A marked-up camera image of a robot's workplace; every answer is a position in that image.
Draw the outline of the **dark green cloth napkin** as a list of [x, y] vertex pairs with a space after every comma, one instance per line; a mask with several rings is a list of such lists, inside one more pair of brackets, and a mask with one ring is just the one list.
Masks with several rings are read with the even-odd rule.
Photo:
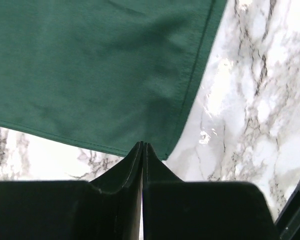
[[0, 127], [166, 160], [184, 129], [224, 0], [0, 0]]

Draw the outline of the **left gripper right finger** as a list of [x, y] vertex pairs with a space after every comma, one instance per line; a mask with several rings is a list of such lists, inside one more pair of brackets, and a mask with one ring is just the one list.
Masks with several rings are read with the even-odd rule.
[[244, 181], [185, 182], [157, 157], [142, 153], [146, 240], [277, 240], [264, 195]]

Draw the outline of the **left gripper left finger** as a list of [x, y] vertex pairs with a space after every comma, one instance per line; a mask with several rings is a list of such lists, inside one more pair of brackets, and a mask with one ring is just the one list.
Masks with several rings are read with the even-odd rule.
[[137, 240], [142, 152], [92, 181], [0, 181], [0, 240]]

